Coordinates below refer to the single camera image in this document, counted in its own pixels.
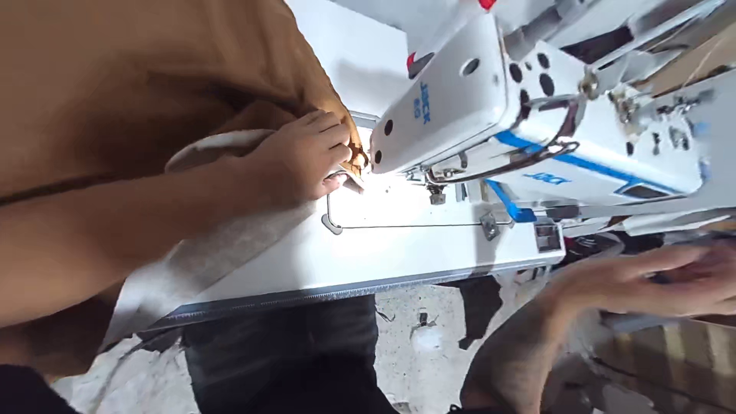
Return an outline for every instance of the leg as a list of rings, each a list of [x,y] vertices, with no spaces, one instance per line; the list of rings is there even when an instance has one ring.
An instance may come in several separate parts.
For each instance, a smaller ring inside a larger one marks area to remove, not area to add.
[[[253,399],[301,360],[342,354],[372,365],[377,340],[373,295],[200,323],[185,327],[183,335],[203,412],[232,395]]]

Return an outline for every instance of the finger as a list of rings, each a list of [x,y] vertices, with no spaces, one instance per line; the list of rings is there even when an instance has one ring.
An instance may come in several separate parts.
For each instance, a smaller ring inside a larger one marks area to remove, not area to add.
[[[353,151],[343,144],[338,144],[329,151],[330,162],[332,165],[337,165],[345,161],[350,161],[353,157]]]
[[[709,249],[701,246],[667,246],[627,258],[622,265],[631,277],[683,267],[700,259]]]
[[[658,286],[661,300],[687,304],[715,304],[736,296],[736,272],[720,273],[709,278]]]
[[[340,174],[332,178],[328,178],[322,182],[324,195],[330,194],[342,186],[347,181],[347,175]]]
[[[324,142],[327,148],[340,144],[347,146],[350,142],[350,128],[345,124],[336,125],[319,134],[319,140]]]
[[[302,116],[301,118],[299,118],[296,121],[292,122],[292,124],[296,124],[296,125],[308,125],[308,124],[314,122],[314,120],[318,119],[322,115],[325,115],[325,112],[323,110],[321,110],[321,109],[318,109],[318,110],[316,110],[314,112],[310,112],[310,113]]]
[[[309,123],[309,127],[318,133],[329,130],[336,125],[340,125],[340,119],[334,112],[324,113]]]

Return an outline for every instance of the industrial sewing machine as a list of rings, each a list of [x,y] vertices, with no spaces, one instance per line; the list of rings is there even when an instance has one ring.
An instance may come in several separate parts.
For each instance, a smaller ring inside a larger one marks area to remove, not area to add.
[[[372,173],[423,185],[437,205],[446,186],[484,180],[515,222],[696,192],[704,154],[689,106],[658,108],[625,70],[473,17],[411,68],[414,84],[372,132]]]

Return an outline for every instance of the black hole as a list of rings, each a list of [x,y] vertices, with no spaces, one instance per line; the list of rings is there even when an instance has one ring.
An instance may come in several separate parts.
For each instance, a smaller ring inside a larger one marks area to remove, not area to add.
[[[531,108],[525,105],[531,100],[531,98],[529,98],[529,92],[527,92],[525,89],[522,89],[521,96],[519,98],[521,100],[521,119],[529,119]]]
[[[386,121],[386,125],[383,126],[383,133],[385,133],[387,136],[391,135],[391,131],[394,130],[394,120],[389,119]]]
[[[539,61],[539,64],[542,65],[544,69],[550,68],[550,58],[547,57],[544,53],[539,53],[537,55],[537,60]]]
[[[541,74],[539,76],[539,84],[542,86],[542,91],[548,97],[554,95],[554,82],[548,74]]]
[[[511,71],[511,78],[516,81],[516,83],[521,83],[521,80],[524,79],[524,75],[521,73],[521,68],[516,63],[512,63],[509,66],[509,70]]]
[[[467,76],[469,74],[472,74],[480,65],[481,65],[481,60],[480,59],[475,58],[475,59],[471,60],[462,69],[462,75],[463,76]]]

